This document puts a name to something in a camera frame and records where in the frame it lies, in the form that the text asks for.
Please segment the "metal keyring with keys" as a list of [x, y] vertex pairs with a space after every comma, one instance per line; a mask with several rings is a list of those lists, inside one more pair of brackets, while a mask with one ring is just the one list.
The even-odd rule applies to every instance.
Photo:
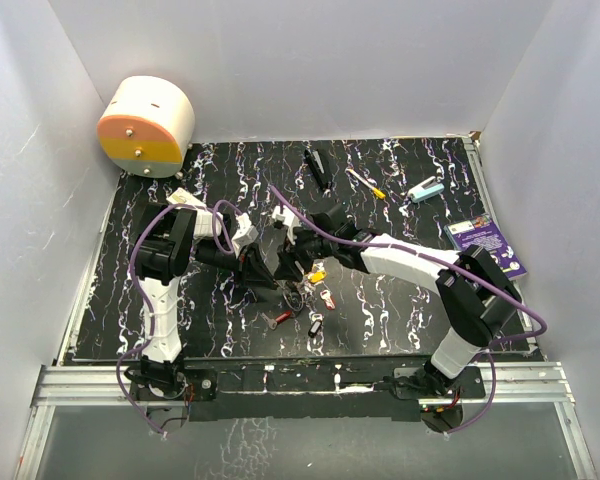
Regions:
[[305, 307], [312, 306], [316, 289], [326, 277], [326, 271], [317, 270], [305, 275], [300, 282], [290, 280], [279, 282], [283, 298], [293, 314], [299, 314]]

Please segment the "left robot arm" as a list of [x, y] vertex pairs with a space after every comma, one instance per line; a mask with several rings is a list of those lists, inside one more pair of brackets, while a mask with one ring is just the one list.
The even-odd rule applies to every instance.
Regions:
[[151, 385], [166, 399], [180, 396], [187, 383], [184, 371], [167, 363], [174, 363], [182, 351], [178, 291], [191, 260], [229, 271], [249, 288], [278, 288], [249, 216], [239, 209], [234, 217], [221, 213], [227, 204], [220, 200], [210, 208], [183, 200], [150, 203], [141, 216], [130, 275], [143, 300], [142, 357], [165, 364], [155, 370]]

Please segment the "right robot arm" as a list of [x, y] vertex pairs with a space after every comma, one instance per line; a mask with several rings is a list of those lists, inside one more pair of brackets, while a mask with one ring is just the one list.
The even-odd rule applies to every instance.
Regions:
[[450, 327], [424, 367], [427, 388], [440, 397], [460, 387], [465, 367], [516, 313], [502, 296], [521, 300], [491, 254], [479, 246], [455, 251], [401, 241], [357, 227], [340, 205], [314, 215], [314, 228], [286, 206], [275, 207], [271, 219], [286, 231], [277, 251], [277, 280], [299, 282], [316, 260], [332, 257], [346, 268], [398, 278], [440, 297]]

